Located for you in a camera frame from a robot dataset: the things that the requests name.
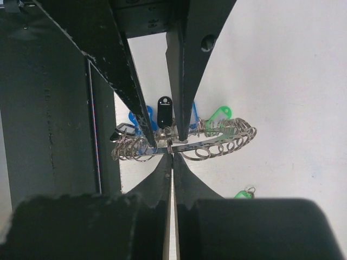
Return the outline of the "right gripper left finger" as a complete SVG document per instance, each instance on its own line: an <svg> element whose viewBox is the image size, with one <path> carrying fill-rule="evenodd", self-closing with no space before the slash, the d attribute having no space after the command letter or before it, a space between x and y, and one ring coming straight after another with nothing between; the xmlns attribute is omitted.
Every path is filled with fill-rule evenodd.
<svg viewBox="0 0 347 260"><path fill-rule="evenodd" d="M172 156L126 194L35 196L1 234L1 259L168 259Z"/></svg>

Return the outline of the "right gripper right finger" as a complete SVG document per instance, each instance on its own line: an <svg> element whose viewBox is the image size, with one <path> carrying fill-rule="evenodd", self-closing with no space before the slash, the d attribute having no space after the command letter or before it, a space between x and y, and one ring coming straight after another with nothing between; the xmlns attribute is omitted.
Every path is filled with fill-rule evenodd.
<svg viewBox="0 0 347 260"><path fill-rule="evenodd" d="M173 156L179 259L343 259L323 211L306 199L227 199Z"/></svg>

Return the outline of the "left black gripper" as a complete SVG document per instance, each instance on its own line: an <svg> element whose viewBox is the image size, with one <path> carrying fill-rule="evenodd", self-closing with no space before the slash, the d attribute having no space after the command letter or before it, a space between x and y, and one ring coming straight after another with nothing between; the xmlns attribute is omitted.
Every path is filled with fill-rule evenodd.
<svg viewBox="0 0 347 260"><path fill-rule="evenodd" d="M166 61L181 141L216 41L235 1L35 1L134 114L156 144L127 38L166 33Z"/></svg>

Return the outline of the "metal disc keyring organizer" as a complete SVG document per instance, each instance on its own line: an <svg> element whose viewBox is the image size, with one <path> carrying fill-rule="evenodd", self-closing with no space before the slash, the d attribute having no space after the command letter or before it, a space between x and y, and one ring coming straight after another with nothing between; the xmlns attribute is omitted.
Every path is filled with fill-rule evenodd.
<svg viewBox="0 0 347 260"><path fill-rule="evenodd" d="M257 135L257 129L242 118L223 120L220 128L210 132L219 135L206 137L206 120L199 119L198 128L184 141L179 140L175 125L154 132L156 144L151 146L143 134L124 136L114 143L113 160L144 163L153 157L179 153L191 161L204 161L229 155L248 145Z"/></svg>

